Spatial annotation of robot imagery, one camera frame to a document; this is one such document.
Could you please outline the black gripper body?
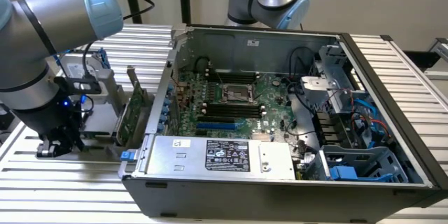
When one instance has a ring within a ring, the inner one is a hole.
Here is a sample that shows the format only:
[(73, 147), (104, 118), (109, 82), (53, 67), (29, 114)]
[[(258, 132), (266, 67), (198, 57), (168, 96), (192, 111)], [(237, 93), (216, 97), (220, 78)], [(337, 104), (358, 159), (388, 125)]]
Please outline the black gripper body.
[(12, 112), (42, 140), (80, 139), (80, 106), (72, 102), (50, 101), (37, 108)]

